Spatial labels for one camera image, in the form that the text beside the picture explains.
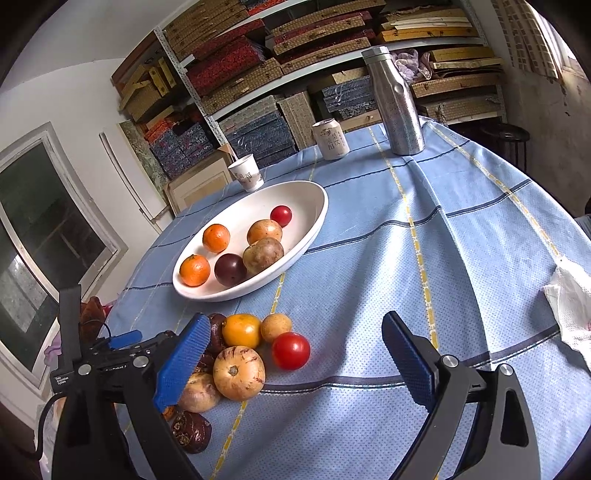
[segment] blue patterned box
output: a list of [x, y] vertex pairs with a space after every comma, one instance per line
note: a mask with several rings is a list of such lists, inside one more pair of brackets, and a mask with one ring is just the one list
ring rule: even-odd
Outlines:
[[158, 159], [170, 155], [173, 150], [176, 150], [179, 147], [180, 145], [177, 141], [177, 136], [172, 130], [166, 130], [166, 132], [160, 135], [158, 140], [150, 144], [150, 149]]
[[281, 160], [285, 160], [287, 157], [290, 157], [294, 153], [297, 153], [295, 147], [288, 147], [283, 150], [279, 150], [279, 152], [272, 153], [271, 155], [267, 155], [266, 157], [257, 158], [255, 156], [256, 164], [259, 168], [268, 167], [269, 165], [273, 165], [275, 163], [279, 163]]
[[294, 144], [290, 127], [283, 117], [273, 120], [230, 142], [238, 157], [244, 157], [249, 153], [266, 157], [279, 150], [292, 147]]
[[193, 125], [178, 138], [178, 143], [185, 152], [185, 155], [191, 154], [197, 150], [200, 145], [208, 141], [205, 130], [200, 124]]

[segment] window frame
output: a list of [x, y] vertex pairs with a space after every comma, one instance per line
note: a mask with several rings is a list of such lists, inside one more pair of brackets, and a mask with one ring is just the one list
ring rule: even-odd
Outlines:
[[[80, 284], [82, 285], [82, 297], [83, 299], [87, 299], [98, 292], [109, 273], [125, 255], [128, 247], [115, 232], [113, 227], [111, 227], [107, 219], [94, 203], [92, 197], [84, 188], [82, 181], [79, 179], [72, 164], [68, 160], [66, 153], [61, 147], [51, 122], [47, 122], [35, 130], [32, 130], [27, 135], [21, 137], [4, 150], [0, 151], [0, 174], [26, 152], [40, 144], [46, 149], [51, 164], [72, 201], [105, 245], [105, 249], [80, 280]], [[14, 231], [1, 202], [0, 222], [6, 229], [14, 248], [17, 250], [33, 276], [48, 294], [51, 295], [56, 302], [59, 302], [59, 292], [49, 282], [47, 277], [28, 253], [17, 233]], [[2, 361], [2, 363], [14, 374], [19, 376], [21, 380], [26, 380], [24, 383], [27, 387], [40, 397], [42, 396], [43, 385], [46, 382], [48, 373], [48, 368], [44, 363], [43, 350], [45, 350], [45, 348], [51, 343], [58, 331], [59, 323], [56, 318], [41, 344], [32, 371], [29, 371], [0, 340], [0, 361]]]
[[542, 31], [542, 35], [544, 36], [546, 42], [548, 42], [548, 47], [550, 48], [552, 56], [554, 57], [554, 62], [560, 68], [560, 70], [587, 78], [585, 72], [581, 68], [581, 65], [577, 61], [577, 58], [574, 56], [567, 43], [563, 40], [556, 29], [531, 5], [530, 9], [534, 14], [536, 21], [538, 22], [538, 26]]

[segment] white cup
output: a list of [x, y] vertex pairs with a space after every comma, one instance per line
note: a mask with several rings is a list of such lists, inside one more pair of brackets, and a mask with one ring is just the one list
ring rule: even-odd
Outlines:
[[240, 182], [242, 188], [248, 193], [258, 190], [264, 183], [261, 172], [258, 170], [255, 157], [252, 154], [239, 158], [234, 163], [230, 164], [228, 170], [232, 172], [234, 178]]

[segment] ceiling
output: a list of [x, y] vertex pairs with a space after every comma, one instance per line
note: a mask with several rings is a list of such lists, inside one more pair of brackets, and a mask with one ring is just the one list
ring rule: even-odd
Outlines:
[[37, 30], [0, 92], [54, 70], [122, 59], [186, 0], [68, 0]]

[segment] bottle cap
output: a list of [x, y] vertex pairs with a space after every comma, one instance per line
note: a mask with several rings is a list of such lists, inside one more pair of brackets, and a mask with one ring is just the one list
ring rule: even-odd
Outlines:
[[370, 57], [375, 57], [376, 55], [384, 55], [389, 53], [390, 51], [388, 50], [388, 47], [380, 45], [379, 47], [371, 47], [367, 50], [364, 50], [363, 52], [361, 52], [361, 56], [367, 59]]

